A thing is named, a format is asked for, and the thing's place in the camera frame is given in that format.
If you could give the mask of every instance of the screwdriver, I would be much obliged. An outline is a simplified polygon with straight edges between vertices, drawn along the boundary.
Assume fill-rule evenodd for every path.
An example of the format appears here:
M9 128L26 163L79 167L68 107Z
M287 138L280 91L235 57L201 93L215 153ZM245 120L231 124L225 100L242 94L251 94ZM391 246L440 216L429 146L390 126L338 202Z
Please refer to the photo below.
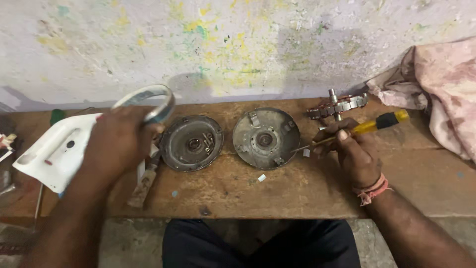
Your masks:
M375 120L367 121L367 122L364 122L364 123L354 127L353 129L350 130L350 134L351 135L360 135L360 134L365 134L365 133L369 133L369 132L375 132L379 129L391 127L391 126L396 125L398 123L405 122L408 119L410 119L410 116L408 115L408 113L405 109L400 109L400 110L398 110L396 112L392 112L392 113L384 113L381 116L377 117L377 119L375 119ZM313 143L311 145L304 146L304 147L301 147L301 148L296 149L296 150L292 150L290 153L298 152L298 151L307 149L311 146L317 146L319 144L323 144L323 143L332 141L335 138L336 138L335 136L332 136L332 137L327 138L325 140L322 140L320 142Z

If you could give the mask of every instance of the paint-splattered wall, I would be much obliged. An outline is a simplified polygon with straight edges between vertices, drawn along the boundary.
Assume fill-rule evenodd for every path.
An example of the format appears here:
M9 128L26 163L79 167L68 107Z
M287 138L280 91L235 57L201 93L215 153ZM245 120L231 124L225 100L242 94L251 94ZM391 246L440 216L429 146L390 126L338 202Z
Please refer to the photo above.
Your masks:
M475 34L474 0L2 1L0 110L110 106L154 83L179 103L326 96Z

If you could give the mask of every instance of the wooden workbench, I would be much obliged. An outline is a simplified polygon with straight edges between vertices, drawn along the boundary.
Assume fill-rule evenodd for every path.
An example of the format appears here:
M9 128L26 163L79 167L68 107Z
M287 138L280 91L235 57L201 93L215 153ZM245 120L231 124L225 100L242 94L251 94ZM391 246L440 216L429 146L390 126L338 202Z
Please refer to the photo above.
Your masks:
M320 124L305 117L306 108L320 99L295 99L216 104L186 104L174 116L203 114L223 128L225 143L211 166L179 173L162 164L145 202L145 210L135 211L125 204L136 183L136 173L124 175L108 200L108 215L120 217L173 218L352 218L365 217L359 200L349 191L333 156L318 161L302 153L287 165L272 171L257 170L236 154L232 130L238 118L258 107L275 107L290 114L308 144ZM98 113L106 109L94 109ZM363 109L344 113L359 122L375 119L396 108L371 99ZM411 122L381 130L377 143L384 163L383 172L399 190L427 216L476 216L476 171L443 149L428 129L427 117L412 111ZM29 148L48 128L50 112L12 113L19 138L24 140L18 155ZM267 179L257 178L265 174ZM39 182L15 170L19 190L0 196L0 217L30 219L34 216ZM45 188L41 216L47 216L58 201Z

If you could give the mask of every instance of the right hand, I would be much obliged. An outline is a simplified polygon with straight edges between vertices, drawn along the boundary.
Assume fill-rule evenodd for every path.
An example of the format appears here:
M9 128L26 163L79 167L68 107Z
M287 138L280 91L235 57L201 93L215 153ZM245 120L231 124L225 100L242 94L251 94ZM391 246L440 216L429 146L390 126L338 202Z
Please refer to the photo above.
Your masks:
M352 129L358 124L352 118L345 118L319 131L313 141L319 142L333 135L336 136L336 139L328 144L317 146L314 153L324 156L331 150L337 151L340 166L348 175L352 186L367 188L379 179L382 162L373 134L351 137L345 131L345 129Z

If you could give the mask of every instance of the person's leg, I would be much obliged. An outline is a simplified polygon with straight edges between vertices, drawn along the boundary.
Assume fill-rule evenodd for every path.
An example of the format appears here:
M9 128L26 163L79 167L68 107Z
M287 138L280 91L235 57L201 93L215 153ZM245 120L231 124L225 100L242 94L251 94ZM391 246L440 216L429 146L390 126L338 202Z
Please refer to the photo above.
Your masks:
M254 267L360 267L345 220L297 220L249 259Z
M241 256L201 220L171 220L162 243L164 268L243 268Z

